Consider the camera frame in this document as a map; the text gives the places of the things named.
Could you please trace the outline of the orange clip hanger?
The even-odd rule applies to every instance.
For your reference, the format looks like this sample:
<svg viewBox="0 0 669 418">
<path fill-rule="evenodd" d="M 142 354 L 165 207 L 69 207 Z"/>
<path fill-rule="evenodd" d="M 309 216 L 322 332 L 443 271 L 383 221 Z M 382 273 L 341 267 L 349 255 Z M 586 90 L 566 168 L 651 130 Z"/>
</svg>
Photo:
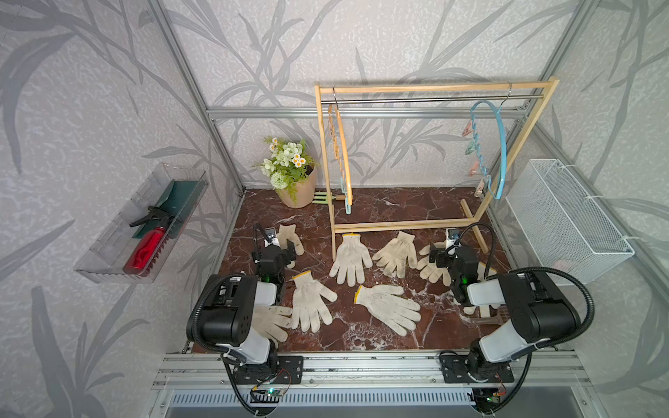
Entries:
<svg viewBox="0 0 669 418">
<path fill-rule="evenodd" d="M 328 130 L 332 140 L 334 156 L 336 156 L 340 167 L 341 193 L 343 194 L 346 214 L 350 215 L 353 205 L 351 172 L 347 142 L 343 132 L 343 120 L 341 119 L 341 112 L 337 104 L 328 106 Z"/>
</svg>

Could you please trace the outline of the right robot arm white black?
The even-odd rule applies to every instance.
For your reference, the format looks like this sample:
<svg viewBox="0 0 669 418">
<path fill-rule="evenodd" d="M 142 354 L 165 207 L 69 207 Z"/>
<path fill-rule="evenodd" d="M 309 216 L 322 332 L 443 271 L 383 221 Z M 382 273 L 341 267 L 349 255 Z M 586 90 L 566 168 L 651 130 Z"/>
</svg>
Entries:
<svg viewBox="0 0 669 418">
<path fill-rule="evenodd" d="M 448 271 L 458 304 L 467 308 L 501 305 L 509 315 L 509 320 L 495 332 L 473 341 L 468 355 L 440 353 L 439 363 L 447 383 L 513 382 L 511 362 L 540 348 L 571 341 L 592 325 L 594 299 L 585 285 L 569 273 L 531 266 L 479 280 L 479 261 L 470 247 L 431 244 L 427 254 L 430 266 Z M 579 317 L 552 280 L 554 275 L 571 282 L 583 294 L 585 318 Z"/>
</svg>

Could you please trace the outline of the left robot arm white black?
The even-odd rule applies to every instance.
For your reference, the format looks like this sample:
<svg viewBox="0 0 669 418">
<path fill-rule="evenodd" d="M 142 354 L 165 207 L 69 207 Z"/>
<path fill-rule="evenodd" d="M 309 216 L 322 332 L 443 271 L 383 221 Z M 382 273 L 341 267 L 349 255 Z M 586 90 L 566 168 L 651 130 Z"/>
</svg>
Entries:
<svg viewBox="0 0 669 418">
<path fill-rule="evenodd" d="M 252 252 L 255 275 L 213 275 L 186 324 L 186 337 L 226 364 L 253 371 L 278 370 L 276 345 L 287 339 L 293 310 L 276 304 L 285 268 L 293 263 L 293 244 L 268 245 Z"/>
</svg>

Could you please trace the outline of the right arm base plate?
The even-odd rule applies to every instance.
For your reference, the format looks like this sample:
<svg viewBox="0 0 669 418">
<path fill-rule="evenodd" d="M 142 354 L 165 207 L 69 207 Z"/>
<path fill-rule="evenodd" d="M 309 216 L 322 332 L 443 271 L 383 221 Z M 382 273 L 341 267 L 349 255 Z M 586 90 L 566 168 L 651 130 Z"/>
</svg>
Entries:
<svg viewBox="0 0 669 418">
<path fill-rule="evenodd" d="M 439 353 L 438 362 L 445 383 L 513 383 L 510 362 L 492 363 L 477 353 L 460 355 L 452 350 Z"/>
</svg>

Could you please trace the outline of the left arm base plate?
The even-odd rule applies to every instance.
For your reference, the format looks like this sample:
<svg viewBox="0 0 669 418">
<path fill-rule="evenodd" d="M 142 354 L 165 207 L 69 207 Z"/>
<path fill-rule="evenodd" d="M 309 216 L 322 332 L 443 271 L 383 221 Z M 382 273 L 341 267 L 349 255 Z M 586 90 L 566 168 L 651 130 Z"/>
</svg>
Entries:
<svg viewBox="0 0 669 418">
<path fill-rule="evenodd" d="M 233 380 L 237 384 L 256 385 L 265 381 L 280 384 L 301 383 L 304 357 L 300 355 L 278 355 L 265 363 L 236 367 Z"/>
</svg>

